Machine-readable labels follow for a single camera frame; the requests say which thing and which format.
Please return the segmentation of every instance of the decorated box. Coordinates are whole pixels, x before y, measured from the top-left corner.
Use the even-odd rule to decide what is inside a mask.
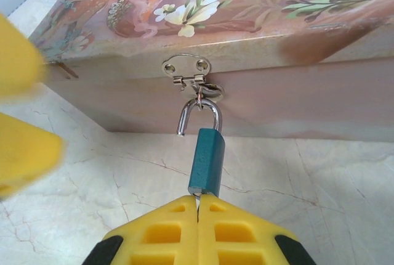
[[[110,131],[174,132],[187,100],[163,63],[190,54],[224,88],[224,134],[394,141],[393,2],[58,0],[30,39],[47,85]]]

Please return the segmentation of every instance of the padlock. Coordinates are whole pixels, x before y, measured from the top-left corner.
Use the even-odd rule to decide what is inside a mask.
[[[218,106],[209,99],[191,100],[182,110],[178,135],[184,135],[190,113],[195,106],[208,108],[213,112],[214,128],[201,128],[199,130],[188,191],[196,197],[200,197],[202,194],[211,194],[218,197],[225,151],[225,141],[220,133],[222,130],[222,114]]]

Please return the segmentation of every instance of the padlock shackle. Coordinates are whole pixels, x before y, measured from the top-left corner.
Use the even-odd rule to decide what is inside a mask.
[[[180,114],[177,134],[179,136],[185,135],[185,130],[189,121],[190,113],[195,106],[198,105],[198,100],[193,99],[186,103]],[[208,107],[214,114],[214,129],[218,132],[222,131],[222,112],[220,112],[219,107],[209,99],[201,99],[201,105],[203,107]]]

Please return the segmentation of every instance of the marble floor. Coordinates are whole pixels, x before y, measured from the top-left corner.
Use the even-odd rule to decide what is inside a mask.
[[[67,143],[0,204],[6,265],[79,265],[111,229],[187,194],[196,137],[104,131],[52,91],[0,111]],[[392,264],[394,144],[226,137],[220,197],[295,232],[317,264]]]

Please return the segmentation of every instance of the padlock body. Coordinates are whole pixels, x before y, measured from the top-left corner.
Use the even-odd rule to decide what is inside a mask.
[[[201,128],[191,168],[188,191],[194,195],[219,196],[225,151],[222,135],[213,128]]]

